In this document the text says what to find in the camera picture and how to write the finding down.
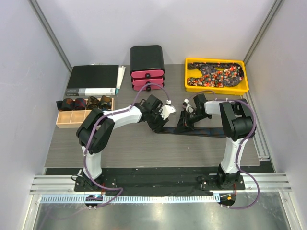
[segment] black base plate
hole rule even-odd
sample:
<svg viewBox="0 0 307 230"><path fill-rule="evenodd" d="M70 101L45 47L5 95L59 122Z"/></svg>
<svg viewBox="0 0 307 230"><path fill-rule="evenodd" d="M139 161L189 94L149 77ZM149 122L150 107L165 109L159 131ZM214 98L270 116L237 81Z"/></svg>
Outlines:
<svg viewBox="0 0 307 230"><path fill-rule="evenodd" d="M76 183L75 183L75 192L101 192L102 189L96 186L94 183L91 182L89 178L87 178L86 175L82 172L81 174L82 177L77 177L76 178ZM103 176L98 177L95 179L95 181L98 184L101 184L105 187L108 188L116 188L116 178L114 176L108 176L108 178L105 178Z"/></svg>
<svg viewBox="0 0 307 230"><path fill-rule="evenodd" d="M238 182L235 182L234 185L231 185L229 188L221 188L217 182L217 176L216 175L203 175L201 176L201 179L199 178L201 182L201 189L203 191L212 191L212 190L245 190L245 185L243 181L243 177L240 176Z"/></svg>
<svg viewBox="0 0 307 230"><path fill-rule="evenodd" d="M211 196L212 192L204 191L199 181L199 177L208 175L203 169L203 167L103 168L102 179L97 182L104 183L106 187L123 187L122 196ZM78 180L79 185L77 183L75 185L76 192L101 192L96 186L88 186L82 178ZM238 183L237 189L243 189L242 186L244 187L244 184ZM110 196L117 193L106 192Z"/></svg>

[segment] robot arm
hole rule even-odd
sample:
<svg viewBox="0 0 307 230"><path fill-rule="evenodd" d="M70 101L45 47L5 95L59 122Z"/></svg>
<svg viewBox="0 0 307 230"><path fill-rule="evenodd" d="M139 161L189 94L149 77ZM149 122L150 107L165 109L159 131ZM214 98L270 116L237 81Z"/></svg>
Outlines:
<svg viewBox="0 0 307 230"><path fill-rule="evenodd" d="M194 127L193 123L206 117L211 118L212 115L221 116L223 131L226 135L226 148L224 158L219 165L217 181L221 189L232 188L240 177L240 171L236 164L240 166L244 146L248 141L248 139L244 142L242 140L253 128L252 113L239 102L208 101L204 94L196 95L194 102L195 109L187 99L183 103L188 126Z"/></svg>
<svg viewBox="0 0 307 230"><path fill-rule="evenodd" d="M86 166L92 178L94 180L100 179L99 177L102 173L101 153L106 147L113 129L127 124L146 121L149 127L157 132L168 122L169 115L176 112L175 108L171 106L170 103L170 101L167 101L167 104L162 106L162 101L150 95L147 100L141 100L140 103L136 103L131 108L129 106L127 108L108 112L101 112L99 109L92 110L77 130L77 137L83 151L85 151L85 146L90 139L96 121L103 115L109 115L100 122L100 127L95 131L89 150L86 153ZM83 169L83 174L89 177L85 168Z"/></svg>

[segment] yellow tray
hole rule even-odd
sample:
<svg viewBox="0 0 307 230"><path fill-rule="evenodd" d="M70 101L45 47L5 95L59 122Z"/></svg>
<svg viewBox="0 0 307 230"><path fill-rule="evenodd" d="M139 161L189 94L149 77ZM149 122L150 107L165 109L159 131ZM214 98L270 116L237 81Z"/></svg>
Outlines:
<svg viewBox="0 0 307 230"><path fill-rule="evenodd" d="M201 77L201 72L198 69L188 69L188 63L191 62L215 62L215 63L237 63L239 64L244 73L244 78L235 87L224 87L224 88L215 88L215 87L204 87L204 86L190 86L188 85L188 78L190 77ZM235 61L235 60L220 60L220 59L205 59L205 58L193 58L193 57L188 57L186 59L186 75L185 75L185 82L184 85L187 89L188 92L200 92L203 90L212 90L215 93L220 93L220 94L232 94L232 95L243 95L244 93L249 91L248 87L248 79L246 76L246 71L245 71L245 65L243 61Z"/></svg>

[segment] wooden box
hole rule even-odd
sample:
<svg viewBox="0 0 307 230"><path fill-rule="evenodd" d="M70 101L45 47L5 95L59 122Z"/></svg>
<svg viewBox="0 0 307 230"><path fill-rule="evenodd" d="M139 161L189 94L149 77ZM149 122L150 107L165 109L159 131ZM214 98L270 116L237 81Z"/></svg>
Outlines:
<svg viewBox="0 0 307 230"><path fill-rule="evenodd" d="M114 98L111 99L111 110L114 110ZM90 112L91 110L61 111L58 114L56 125L59 128L79 128Z"/></svg>

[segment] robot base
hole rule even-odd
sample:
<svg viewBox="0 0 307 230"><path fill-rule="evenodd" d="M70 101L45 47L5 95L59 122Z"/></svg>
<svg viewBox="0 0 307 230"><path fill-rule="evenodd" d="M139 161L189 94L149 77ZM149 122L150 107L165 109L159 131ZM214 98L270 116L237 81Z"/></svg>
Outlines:
<svg viewBox="0 0 307 230"><path fill-rule="evenodd" d="M100 175L95 179L98 184L101 184L108 188L116 188L116 178L108 177L103 178L103 175ZM75 183L75 192L94 192L99 191L101 192L102 189L96 186L82 171L80 176L77 176L76 183Z"/></svg>
<svg viewBox="0 0 307 230"><path fill-rule="evenodd" d="M245 190L243 177L240 175L238 181L227 183L227 186L219 183L217 175L203 175L198 178L201 183L201 189L203 191L216 191L216 190Z"/></svg>

